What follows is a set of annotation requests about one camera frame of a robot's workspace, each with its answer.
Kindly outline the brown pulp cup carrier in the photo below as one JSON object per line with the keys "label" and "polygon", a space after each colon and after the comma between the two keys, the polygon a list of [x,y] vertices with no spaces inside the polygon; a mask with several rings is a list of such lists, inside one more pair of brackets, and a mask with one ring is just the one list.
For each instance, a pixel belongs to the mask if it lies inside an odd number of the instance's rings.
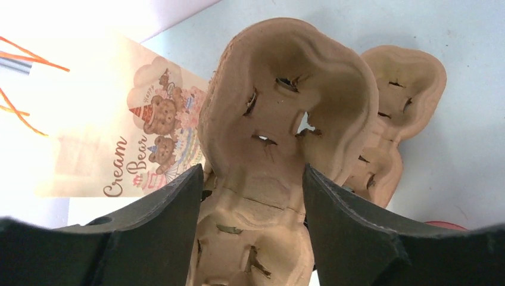
{"label": "brown pulp cup carrier", "polygon": [[386,207],[403,172],[398,146],[429,123],[446,87],[447,74],[439,59],[421,50],[381,45],[361,56],[376,79],[379,109],[344,185]]}

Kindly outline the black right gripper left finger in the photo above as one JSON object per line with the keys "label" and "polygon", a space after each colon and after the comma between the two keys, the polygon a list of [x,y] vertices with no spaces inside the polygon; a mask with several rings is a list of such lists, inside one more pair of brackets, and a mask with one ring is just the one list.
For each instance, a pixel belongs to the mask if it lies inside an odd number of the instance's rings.
{"label": "black right gripper left finger", "polygon": [[80,226],[45,229],[1,219],[2,285],[185,285],[201,165]]}

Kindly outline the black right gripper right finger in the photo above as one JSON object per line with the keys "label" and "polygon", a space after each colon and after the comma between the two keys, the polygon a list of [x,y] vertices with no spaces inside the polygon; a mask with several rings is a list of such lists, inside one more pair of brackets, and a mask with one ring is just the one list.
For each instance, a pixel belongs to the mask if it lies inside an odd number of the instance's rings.
{"label": "black right gripper right finger", "polygon": [[303,196],[321,285],[503,285],[504,225],[459,231],[381,208],[306,165]]}

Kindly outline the paper bag orange handles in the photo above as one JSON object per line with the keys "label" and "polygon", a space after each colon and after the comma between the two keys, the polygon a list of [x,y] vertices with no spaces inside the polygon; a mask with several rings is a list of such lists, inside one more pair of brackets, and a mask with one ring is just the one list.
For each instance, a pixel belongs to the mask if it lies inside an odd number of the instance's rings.
{"label": "paper bag orange handles", "polygon": [[1,188],[140,197],[202,164],[207,82],[109,31],[1,39]]}

